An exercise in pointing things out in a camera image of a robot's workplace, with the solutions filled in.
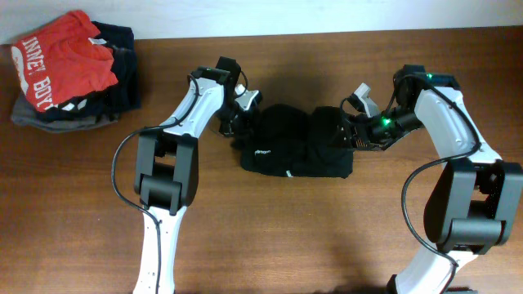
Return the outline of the black t-shirt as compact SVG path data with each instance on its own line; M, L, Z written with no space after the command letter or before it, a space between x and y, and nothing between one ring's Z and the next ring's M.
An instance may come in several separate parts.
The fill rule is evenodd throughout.
M340 109L319 106L310 114L291 105L272 105L257 116L251 134L233 140L248 172L278 177L347 178L353 151L337 136Z

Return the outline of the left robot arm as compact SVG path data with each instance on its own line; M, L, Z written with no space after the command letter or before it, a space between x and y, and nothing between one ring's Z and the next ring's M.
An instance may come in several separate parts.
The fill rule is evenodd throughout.
M240 83L243 76L237 61L224 56L213 67L197 68L172 115L138 136L134 190L143 211L144 239L135 293L176 291L181 222L199 185L199 138L213 118L226 138L252 132L262 95Z

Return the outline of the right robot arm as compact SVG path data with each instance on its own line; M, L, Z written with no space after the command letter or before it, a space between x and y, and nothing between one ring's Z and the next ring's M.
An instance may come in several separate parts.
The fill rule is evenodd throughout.
M401 190L401 211L420 248L391 276L386 293L451 293L458 271L509 239L522 194L522 166L492 149L467 112L457 79L405 65L393 76L388 106L380 110L362 83L346 98L356 114L341 112L341 145L384 151L410 132L426 129L438 154L414 170ZM424 235L413 227L408 188L428 168L442 173L423 214Z

